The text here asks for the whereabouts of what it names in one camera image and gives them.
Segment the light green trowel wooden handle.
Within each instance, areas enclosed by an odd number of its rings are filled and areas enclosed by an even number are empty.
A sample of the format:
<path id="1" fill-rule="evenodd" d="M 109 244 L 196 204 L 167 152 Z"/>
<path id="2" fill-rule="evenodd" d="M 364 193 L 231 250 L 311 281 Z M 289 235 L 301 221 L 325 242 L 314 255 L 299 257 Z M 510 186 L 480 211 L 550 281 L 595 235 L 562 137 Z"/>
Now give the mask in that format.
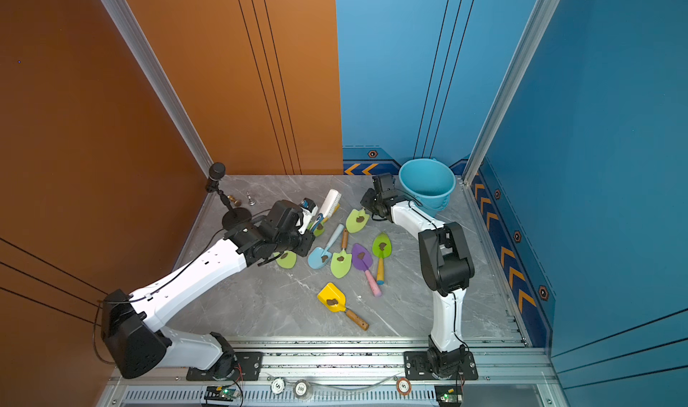
<path id="1" fill-rule="evenodd" d="M 346 220 L 346 230 L 349 234 L 358 233 L 367 226 L 369 220 L 370 215 L 365 209 L 354 209 L 350 212 Z"/>

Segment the scrub brush blue white handle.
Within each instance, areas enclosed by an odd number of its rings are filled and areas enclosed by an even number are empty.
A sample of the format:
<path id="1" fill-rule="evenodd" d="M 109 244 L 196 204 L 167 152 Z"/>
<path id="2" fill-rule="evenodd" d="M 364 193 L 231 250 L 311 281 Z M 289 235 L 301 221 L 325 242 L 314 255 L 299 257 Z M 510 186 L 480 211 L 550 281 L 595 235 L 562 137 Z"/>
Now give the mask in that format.
<path id="1" fill-rule="evenodd" d="M 309 225 L 310 231 L 315 231 L 323 222 L 333 216 L 335 211 L 339 208 L 341 193 L 338 190 L 331 189 L 320 207 L 319 212 L 311 220 Z"/>

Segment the green pointed shovel wooden handle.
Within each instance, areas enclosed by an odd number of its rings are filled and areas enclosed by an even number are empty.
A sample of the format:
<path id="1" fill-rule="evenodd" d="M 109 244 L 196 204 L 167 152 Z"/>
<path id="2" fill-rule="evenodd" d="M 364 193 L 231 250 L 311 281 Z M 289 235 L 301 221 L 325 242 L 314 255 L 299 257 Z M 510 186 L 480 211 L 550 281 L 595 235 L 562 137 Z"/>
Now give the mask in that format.
<path id="1" fill-rule="evenodd" d="M 337 279 L 346 276 L 352 265 L 352 256 L 347 251 L 349 244 L 349 232 L 344 229 L 341 237 L 341 251 L 334 253 L 331 258 L 331 273 Z"/>

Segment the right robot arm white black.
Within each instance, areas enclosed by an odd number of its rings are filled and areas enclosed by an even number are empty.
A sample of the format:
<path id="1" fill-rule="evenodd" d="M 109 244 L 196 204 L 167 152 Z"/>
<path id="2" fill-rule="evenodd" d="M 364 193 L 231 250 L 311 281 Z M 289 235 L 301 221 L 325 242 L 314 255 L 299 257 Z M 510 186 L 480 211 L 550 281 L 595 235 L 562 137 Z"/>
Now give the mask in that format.
<path id="1" fill-rule="evenodd" d="M 396 224 L 419 241 L 421 274 L 433 292 L 433 327 L 427 357 L 439 378 L 476 380 L 478 369 L 462 334 L 463 301 L 475 265 L 463 226 L 442 222 L 416 197 L 396 188 L 393 176 L 373 177 L 361 204 L 376 219 Z"/>

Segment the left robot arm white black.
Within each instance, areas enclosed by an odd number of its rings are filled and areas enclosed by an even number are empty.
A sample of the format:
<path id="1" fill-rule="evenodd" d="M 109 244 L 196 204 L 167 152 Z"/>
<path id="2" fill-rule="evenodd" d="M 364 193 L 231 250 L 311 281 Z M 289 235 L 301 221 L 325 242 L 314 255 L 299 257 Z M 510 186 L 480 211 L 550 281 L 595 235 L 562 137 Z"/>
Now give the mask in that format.
<path id="1" fill-rule="evenodd" d="M 321 213 L 315 203 L 276 202 L 268 213 L 247 209 L 226 213 L 224 235 L 192 262 L 126 294 L 116 290 L 103 301 L 101 338 L 123 378 L 157 368 L 188 368 L 210 378 L 232 378 L 234 349 L 217 332 L 197 335 L 167 326 L 177 313 L 210 288 L 253 264 L 266 265 L 285 252 L 306 256 L 315 240 L 308 225 Z"/>

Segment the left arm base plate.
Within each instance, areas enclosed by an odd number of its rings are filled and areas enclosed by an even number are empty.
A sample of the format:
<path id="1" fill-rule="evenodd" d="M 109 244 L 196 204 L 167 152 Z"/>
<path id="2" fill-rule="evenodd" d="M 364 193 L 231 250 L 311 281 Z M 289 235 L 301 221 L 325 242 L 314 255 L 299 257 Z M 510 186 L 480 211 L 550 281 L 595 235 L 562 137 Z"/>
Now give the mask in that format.
<path id="1" fill-rule="evenodd" d="M 261 351 L 224 353 L 208 370 L 190 368 L 187 381 L 257 381 L 263 366 Z"/>

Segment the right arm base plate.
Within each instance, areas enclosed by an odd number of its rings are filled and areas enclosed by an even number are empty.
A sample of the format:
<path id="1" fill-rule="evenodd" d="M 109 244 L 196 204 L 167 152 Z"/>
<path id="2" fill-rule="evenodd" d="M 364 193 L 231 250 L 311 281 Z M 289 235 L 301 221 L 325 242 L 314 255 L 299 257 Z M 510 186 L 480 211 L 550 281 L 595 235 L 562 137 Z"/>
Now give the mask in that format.
<path id="1" fill-rule="evenodd" d="M 478 380 L 478 366 L 471 351 L 405 351 L 403 367 L 408 380 Z"/>

